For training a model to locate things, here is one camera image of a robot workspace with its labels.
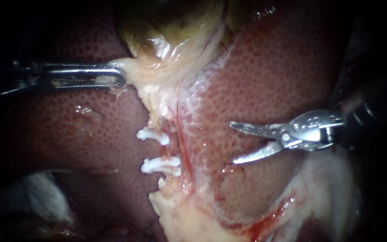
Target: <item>forceps jaw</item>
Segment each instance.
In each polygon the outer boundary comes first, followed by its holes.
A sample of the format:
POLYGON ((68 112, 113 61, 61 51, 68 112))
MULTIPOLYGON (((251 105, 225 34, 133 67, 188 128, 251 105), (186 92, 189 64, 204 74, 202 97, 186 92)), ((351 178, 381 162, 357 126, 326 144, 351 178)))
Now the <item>forceps jaw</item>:
POLYGON ((283 149, 284 149, 283 146, 279 142, 271 141, 271 142, 268 142, 268 144, 265 147, 259 149, 258 151, 233 159, 232 163, 244 164, 252 161, 257 161, 257 160, 272 156, 276 153, 279 153, 283 149))
POLYGON ((273 139, 275 141, 270 141, 268 144, 250 154, 246 154, 240 157, 237 157, 232 160, 234 164, 244 164, 248 162, 257 161, 269 156, 272 156, 276 153, 279 153, 285 147, 282 145, 281 141, 281 131, 282 127, 285 127, 286 124, 273 124, 273 125, 252 125, 249 123, 240 123, 240 122, 230 122, 229 127, 240 131, 248 135, 255 135, 267 139, 273 139))

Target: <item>surgical forceps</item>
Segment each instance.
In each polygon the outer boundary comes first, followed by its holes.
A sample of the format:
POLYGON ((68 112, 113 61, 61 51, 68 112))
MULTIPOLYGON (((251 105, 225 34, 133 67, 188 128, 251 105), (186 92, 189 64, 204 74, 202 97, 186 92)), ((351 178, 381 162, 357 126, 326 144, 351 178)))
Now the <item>surgical forceps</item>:
POLYGON ((232 162, 243 164, 257 161, 285 149, 324 150, 336 144, 343 126, 340 113, 331 110, 314 110, 282 124, 254 125, 232 121, 229 127, 237 131, 273 140, 258 151, 237 157, 232 162))
POLYGON ((0 65, 0 96, 123 87, 122 70, 101 63, 11 60, 0 65))

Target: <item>spotted liver tissue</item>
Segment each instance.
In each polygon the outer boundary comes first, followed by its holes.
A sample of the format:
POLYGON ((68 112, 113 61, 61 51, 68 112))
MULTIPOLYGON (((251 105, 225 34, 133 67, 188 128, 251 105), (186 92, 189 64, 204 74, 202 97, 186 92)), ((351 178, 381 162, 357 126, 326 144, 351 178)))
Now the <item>spotted liver tissue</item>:
POLYGON ((115 34, 109 1, 94 3, 74 18, 52 40, 48 57, 69 61, 99 61, 129 55, 115 34))
POLYGON ((256 18, 240 33, 224 67, 206 67, 178 105, 192 177, 196 187, 209 186, 210 203, 224 226, 265 214, 304 159, 286 151, 231 165, 232 158, 266 141, 229 129, 229 121, 283 122, 323 108, 339 70, 344 32, 336 12, 323 4, 273 7, 275 13, 256 18))

